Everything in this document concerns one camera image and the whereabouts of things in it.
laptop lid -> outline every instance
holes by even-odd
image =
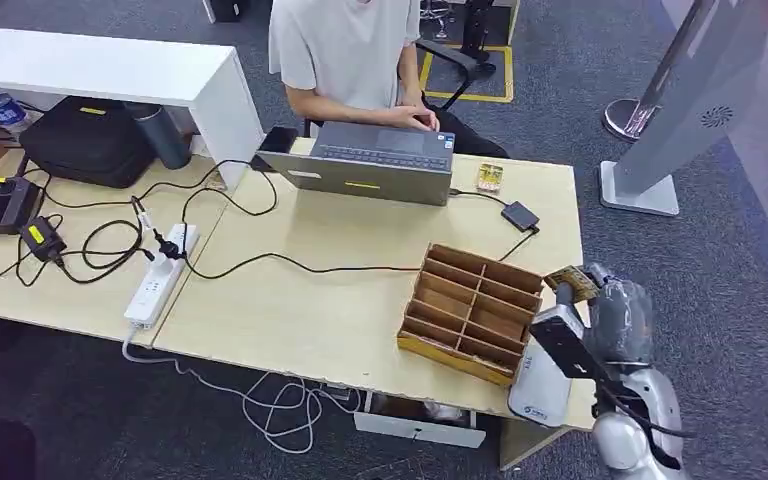
[[[449,198],[451,171],[435,172],[286,153],[258,151],[257,154],[301,190],[427,205],[445,205]]]

laptop touchpad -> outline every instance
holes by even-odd
[[[378,132],[376,147],[400,152],[422,153],[425,151],[425,135],[397,130],[381,130]]]

laptop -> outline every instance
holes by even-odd
[[[328,122],[310,155],[257,154],[301,190],[445,205],[451,133]]]

power strip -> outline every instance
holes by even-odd
[[[192,251],[198,237],[195,225],[187,225],[187,252]],[[180,251],[184,243],[184,224],[175,224],[165,238],[178,245]],[[154,326],[183,269],[183,259],[172,260],[162,253],[155,253],[155,260],[125,310],[125,318],[131,325],[145,330]]]

drawer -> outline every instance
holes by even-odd
[[[366,392],[363,408],[354,413],[362,432],[478,448],[487,435],[476,427],[475,412],[456,422],[440,422],[424,414],[422,402]]]

